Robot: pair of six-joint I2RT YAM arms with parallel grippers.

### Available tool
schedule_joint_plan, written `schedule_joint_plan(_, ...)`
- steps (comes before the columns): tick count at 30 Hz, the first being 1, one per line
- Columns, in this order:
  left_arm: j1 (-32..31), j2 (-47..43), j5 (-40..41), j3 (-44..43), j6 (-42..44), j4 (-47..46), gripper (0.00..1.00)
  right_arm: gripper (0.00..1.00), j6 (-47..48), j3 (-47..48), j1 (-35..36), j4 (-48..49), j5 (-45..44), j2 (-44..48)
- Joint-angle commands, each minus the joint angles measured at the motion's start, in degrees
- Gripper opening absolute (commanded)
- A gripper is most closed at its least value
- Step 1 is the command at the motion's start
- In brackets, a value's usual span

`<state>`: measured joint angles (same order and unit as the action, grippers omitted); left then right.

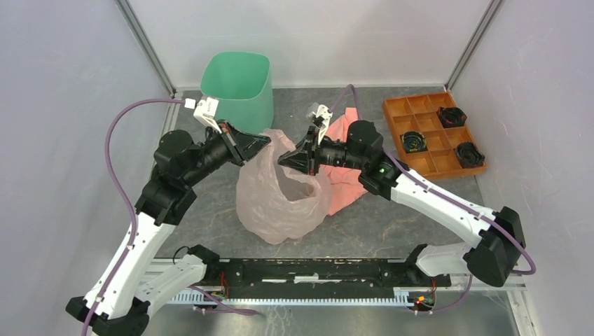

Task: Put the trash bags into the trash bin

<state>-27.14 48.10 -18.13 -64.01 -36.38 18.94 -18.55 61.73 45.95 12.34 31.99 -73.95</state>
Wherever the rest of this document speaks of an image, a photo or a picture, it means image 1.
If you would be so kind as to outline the green plastic trash bin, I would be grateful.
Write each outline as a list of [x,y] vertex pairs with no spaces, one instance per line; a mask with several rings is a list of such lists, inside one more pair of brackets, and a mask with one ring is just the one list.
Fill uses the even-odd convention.
[[219,101],[216,119],[259,134],[275,117],[270,60],[254,52],[227,51],[213,56],[203,72],[200,91]]

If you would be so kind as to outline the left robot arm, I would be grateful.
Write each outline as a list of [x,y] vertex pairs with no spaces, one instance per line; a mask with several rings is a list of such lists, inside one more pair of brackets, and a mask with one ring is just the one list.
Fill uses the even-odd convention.
[[116,254],[95,286],[67,304],[67,313],[83,323],[83,335],[141,335],[152,315],[175,295],[197,282],[208,286],[219,279],[216,262],[190,253],[141,283],[196,200],[194,186],[226,163],[245,165],[270,142],[268,136],[243,133],[225,120],[208,127],[203,142],[194,142],[182,129],[161,137],[153,155],[156,165]]

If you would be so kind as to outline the translucent pink plastic trash bag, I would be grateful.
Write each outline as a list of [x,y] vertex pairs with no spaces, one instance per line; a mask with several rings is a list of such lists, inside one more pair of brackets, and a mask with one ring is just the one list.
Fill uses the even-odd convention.
[[240,168],[236,212],[241,224],[269,244],[303,237],[329,214],[332,191],[323,171],[308,176],[278,165],[280,155],[296,149],[283,131],[265,129],[271,142]]

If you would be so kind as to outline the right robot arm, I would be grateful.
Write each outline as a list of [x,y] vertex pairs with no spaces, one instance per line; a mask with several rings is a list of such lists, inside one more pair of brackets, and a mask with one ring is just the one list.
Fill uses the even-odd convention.
[[406,280],[414,286],[442,274],[471,274],[502,287],[511,274],[521,273],[516,265],[526,256],[526,244],[519,214],[507,206],[495,211],[473,205],[428,181],[385,151],[372,122],[352,123],[345,141],[333,141],[312,125],[295,150],[277,162],[311,176],[322,165],[356,169],[359,183],[370,194],[410,207],[461,238],[459,244],[420,249],[404,267]]

